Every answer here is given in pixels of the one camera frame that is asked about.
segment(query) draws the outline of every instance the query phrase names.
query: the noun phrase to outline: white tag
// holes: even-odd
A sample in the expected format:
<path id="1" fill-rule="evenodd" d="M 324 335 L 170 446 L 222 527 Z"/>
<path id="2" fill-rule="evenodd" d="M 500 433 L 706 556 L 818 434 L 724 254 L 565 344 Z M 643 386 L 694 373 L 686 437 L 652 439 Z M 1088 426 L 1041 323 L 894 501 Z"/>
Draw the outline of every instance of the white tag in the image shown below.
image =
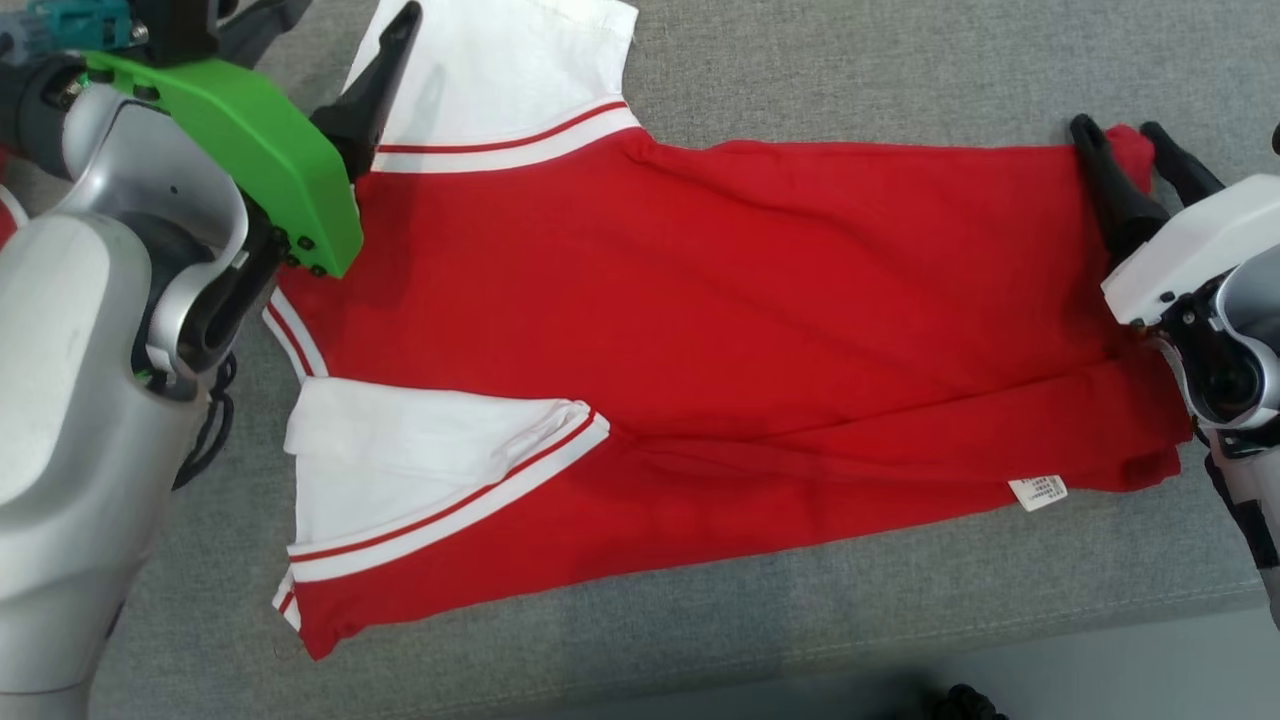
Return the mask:
<path id="1" fill-rule="evenodd" d="M 1066 497 L 1066 484 L 1060 475 L 1009 480 L 1009 487 L 1014 488 L 1018 502 L 1021 502 L 1028 512 Z"/>

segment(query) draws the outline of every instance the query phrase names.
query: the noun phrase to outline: shirt sleeve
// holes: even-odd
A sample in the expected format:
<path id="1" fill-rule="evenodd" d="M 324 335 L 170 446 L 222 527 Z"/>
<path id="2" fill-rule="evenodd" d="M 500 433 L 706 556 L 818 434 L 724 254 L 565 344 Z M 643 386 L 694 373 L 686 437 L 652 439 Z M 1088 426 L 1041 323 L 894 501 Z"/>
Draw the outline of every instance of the shirt sleeve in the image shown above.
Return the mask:
<path id="1" fill-rule="evenodd" d="M 518 141 L 621 100 L 636 9 L 617 0 L 419 0 L 422 20 L 384 146 Z M 404 6 L 381 0 L 348 85 Z"/>

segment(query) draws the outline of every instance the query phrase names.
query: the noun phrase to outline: gray table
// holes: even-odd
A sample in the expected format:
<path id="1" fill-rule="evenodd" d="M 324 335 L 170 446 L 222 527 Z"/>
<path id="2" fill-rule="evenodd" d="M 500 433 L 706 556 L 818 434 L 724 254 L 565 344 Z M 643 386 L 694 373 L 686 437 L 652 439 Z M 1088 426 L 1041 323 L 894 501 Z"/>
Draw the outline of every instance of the gray table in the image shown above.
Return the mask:
<path id="1" fill-rule="evenodd" d="M 668 142 L 1044 143 L 1087 110 L 1162 120 L 1229 182 L 1280 170 L 1275 0 L 639 4 L 626 92 Z M 315 106 L 371 8 L 317 0 L 262 69 Z M 10 183 L 36 206 L 56 193 L 20 167 Z M 314 664 L 268 602 L 293 527 L 279 447 L 297 386 L 260 323 L 238 354 L 236 430 L 173 498 L 95 687 L 100 717 L 492 716 L 1263 601 L 1187 448 L 1184 477 L 1140 493 L 513 598 L 371 629 Z"/>

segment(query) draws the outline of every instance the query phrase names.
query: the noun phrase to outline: cable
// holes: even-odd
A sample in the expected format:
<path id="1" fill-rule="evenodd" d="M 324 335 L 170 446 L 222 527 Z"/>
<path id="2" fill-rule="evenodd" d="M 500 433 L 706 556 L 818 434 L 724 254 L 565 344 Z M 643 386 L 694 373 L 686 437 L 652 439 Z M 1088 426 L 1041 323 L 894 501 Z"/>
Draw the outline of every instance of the cable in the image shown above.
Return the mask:
<path id="1" fill-rule="evenodd" d="M 227 438 L 232 434 L 232 421 L 236 419 L 236 404 L 227 395 L 227 388 L 236 380 L 236 355 L 228 352 L 227 359 L 218 366 L 218 377 L 214 380 L 214 387 L 209 391 L 209 414 L 205 415 L 205 424 L 200 427 L 200 433 L 196 434 L 196 446 L 191 448 L 191 454 L 187 455 L 187 460 L 178 470 L 178 477 L 173 480 L 173 489 L 182 489 L 196 475 L 207 470 L 218 454 L 221 452 L 223 446 L 227 445 Z M 209 441 L 209 433 L 218 418 L 219 409 L 221 409 L 223 421 L 218 425 L 218 432 L 214 434 L 212 442 L 209 443 L 209 448 L 201 452 L 205 442 Z"/>
<path id="2" fill-rule="evenodd" d="M 956 685 L 947 691 L 946 700 L 933 706 L 933 720 L 1009 720 L 1004 712 L 996 711 L 991 700 L 970 688 Z"/>

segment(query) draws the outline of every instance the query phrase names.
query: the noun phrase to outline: gray floor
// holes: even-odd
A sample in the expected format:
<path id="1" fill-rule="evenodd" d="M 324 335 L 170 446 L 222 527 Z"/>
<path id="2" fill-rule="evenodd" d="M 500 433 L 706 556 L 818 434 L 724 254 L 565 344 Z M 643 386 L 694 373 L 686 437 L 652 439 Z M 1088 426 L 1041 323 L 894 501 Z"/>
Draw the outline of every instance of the gray floor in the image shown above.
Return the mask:
<path id="1" fill-rule="evenodd" d="M 525 720 L 906 720 L 955 683 L 1011 720 L 1280 717 L 1280 632 L 1266 609 L 831 674 L 600 705 Z"/>

